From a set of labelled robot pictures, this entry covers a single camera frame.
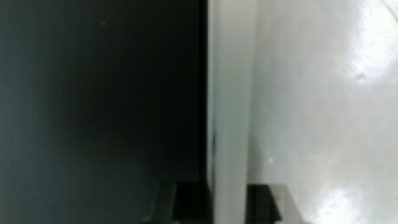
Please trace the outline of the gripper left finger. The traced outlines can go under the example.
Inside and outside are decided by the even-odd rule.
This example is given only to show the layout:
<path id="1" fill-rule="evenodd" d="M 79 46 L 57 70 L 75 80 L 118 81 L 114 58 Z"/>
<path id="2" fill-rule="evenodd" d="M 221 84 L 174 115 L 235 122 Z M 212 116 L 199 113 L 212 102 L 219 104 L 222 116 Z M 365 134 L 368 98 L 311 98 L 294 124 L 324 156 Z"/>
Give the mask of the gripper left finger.
<path id="1" fill-rule="evenodd" d="M 158 185 L 142 224 L 214 224 L 210 189 L 203 182 Z"/>

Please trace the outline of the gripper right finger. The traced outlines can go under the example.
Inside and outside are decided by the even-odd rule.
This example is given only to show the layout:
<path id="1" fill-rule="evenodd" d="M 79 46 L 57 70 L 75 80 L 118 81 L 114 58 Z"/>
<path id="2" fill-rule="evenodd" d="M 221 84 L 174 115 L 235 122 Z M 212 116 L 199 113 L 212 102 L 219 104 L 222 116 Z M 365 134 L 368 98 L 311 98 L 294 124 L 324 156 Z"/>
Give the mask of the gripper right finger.
<path id="1" fill-rule="evenodd" d="M 246 224 L 310 224 L 285 185 L 247 185 Z"/>

